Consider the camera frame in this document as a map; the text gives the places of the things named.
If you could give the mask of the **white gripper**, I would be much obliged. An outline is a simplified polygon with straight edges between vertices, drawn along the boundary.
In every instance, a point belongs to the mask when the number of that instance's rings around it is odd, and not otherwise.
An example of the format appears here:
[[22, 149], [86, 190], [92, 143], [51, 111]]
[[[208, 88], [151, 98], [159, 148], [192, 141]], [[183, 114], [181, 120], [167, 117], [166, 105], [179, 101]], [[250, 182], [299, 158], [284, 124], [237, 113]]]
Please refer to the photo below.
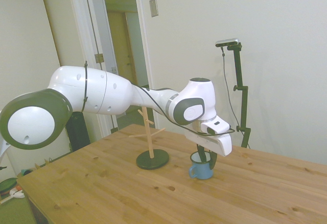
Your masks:
[[204, 148], [211, 151], [209, 153], [211, 157], [209, 167], [211, 170], [213, 170], [215, 167], [217, 154], [227, 156], [232, 151], [231, 136], [229, 134], [220, 136], [201, 136], [190, 131], [186, 131], [184, 135], [188, 140], [197, 144], [197, 152], [202, 163], [207, 162]]

